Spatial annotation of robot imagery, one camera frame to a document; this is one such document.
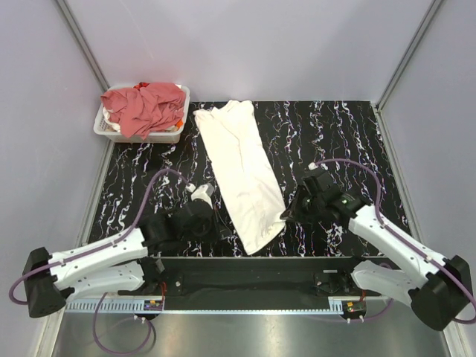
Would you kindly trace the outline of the white t-shirt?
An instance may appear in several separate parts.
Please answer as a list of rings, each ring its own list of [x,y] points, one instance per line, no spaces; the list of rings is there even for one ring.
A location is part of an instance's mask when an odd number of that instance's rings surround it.
[[[263,148],[250,100],[194,113],[216,183],[246,254],[268,245],[285,227],[285,202]]]

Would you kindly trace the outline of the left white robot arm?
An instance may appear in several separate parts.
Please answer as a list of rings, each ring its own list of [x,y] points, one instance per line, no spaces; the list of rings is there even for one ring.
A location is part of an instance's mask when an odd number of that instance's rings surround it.
[[[216,239],[213,192],[211,184],[203,184],[181,207],[157,212],[80,248],[51,254],[41,247],[30,252],[23,269],[29,316],[42,318],[76,299],[108,292],[155,293],[162,284],[155,257],[175,255],[189,241]]]

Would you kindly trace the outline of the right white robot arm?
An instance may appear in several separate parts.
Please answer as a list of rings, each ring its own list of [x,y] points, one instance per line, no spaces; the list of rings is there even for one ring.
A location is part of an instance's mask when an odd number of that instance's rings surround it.
[[[370,260],[338,275],[347,295],[370,290],[409,306],[427,327],[443,331],[473,299],[469,264],[426,248],[388,219],[355,190],[342,190],[322,169],[310,172],[297,186],[295,197],[281,214],[287,222],[314,224],[334,219],[376,247],[396,264],[384,268]]]

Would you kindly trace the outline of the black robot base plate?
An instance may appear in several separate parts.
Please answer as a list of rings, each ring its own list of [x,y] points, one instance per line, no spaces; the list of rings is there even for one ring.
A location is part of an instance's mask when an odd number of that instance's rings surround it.
[[[363,257],[165,257],[144,258],[143,286],[119,295],[167,296],[195,292],[297,293],[311,296],[355,295],[350,273]]]

